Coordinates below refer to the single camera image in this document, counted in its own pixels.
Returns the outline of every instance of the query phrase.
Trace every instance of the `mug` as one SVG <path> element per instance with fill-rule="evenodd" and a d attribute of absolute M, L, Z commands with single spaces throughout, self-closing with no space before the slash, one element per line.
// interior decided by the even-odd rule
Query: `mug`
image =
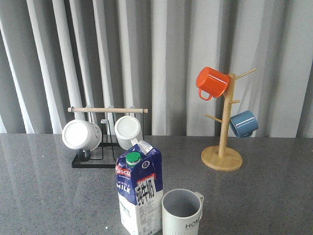
<path fill-rule="evenodd" d="M 101 137 L 99 126 L 85 120 L 72 120 L 62 130 L 63 143 L 75 150 L 92 151 L 99 146 Z"/>
<path fill-rule="evenodd" d="M 133 116 L 123 116 L 117 120 L 114 131 L 118 144 L 125 150 L 142 140 L 140 122 Z"/>
<path fill-rule="evenodd" d="M 167 192 L 161 201 L 163 235 L 197 235 L 203 199 L 202 194 L 183 188 Z"/>
<path fill-rule="evenodd" d="M 229 81 L 229 75 L 218 72 L 210 67 L 205 67 L 197 77 L 196 85 L 199 89 L 199 97 L 208 101 L 212 97 L 217 98 L 221 96 L 226 90 Z M 204 98 L 201 94 L 202 91 L 209 93 L 209 97 Z"/>
<path fill-rule="evenodd" d="M 230 118 L 229 125 L 234 134 L 238 138 L 248 138 L 252 135 L 253 131 L 259 128 L 258 121 L 253 113 L 246 110 L 240 114 Z"/>

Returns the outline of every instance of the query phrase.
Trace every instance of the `milk carton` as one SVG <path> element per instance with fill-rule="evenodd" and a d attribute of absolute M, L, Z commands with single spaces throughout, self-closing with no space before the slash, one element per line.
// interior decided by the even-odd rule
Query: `milk carton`
<path fill-rule="evenodd" d="M 131 235 L 153 235 L 162 228 L 161 153 L 140 141 L 116 161 L 121 222 Z"/>

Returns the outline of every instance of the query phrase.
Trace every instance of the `green bottle cap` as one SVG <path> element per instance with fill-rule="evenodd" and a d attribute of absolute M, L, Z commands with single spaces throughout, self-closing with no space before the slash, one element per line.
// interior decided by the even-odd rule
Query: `green bottle cap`
<path fill-rule="evenodd" d="M 126 155 L 126 164 L 130 167 L 134 167 L 141 161 L 141 155 L 138 152 L 132 152 Z"/>

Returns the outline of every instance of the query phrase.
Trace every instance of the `curtain fold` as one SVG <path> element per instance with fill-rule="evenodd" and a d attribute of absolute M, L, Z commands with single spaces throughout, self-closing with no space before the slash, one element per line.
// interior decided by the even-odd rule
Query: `curtain fold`
<path fill-rule="evenodd" d="M 0 0 L 0 132 L 60 134 L 87 118 L 68 107 L 135 106 L 147 135 L 218 136 L 205 114 L 222 118 L 224 98 L 196 87 L 209 66 L 257 69 L 231 112 L 254 113 L 253 136 L 313 138 L 311 25 L 310 0 Z"/>

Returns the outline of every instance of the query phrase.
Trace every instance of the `countertop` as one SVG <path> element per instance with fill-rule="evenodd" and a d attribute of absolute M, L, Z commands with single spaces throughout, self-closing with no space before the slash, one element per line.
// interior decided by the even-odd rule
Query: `countertop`
<path fill-rule="evenodd" d="M 145 140 L 162 153 L 164 193 L 204 195 L 200 235 L 313 234 L 313 139 L 228 138 L 243 158 L 233 172 L 201 161 L 219 138 Z M 0 143 L 1 235 L 128 234 L 114 169 L 72 168 L 76 151 L 61 135 L 0 134 Z"/>

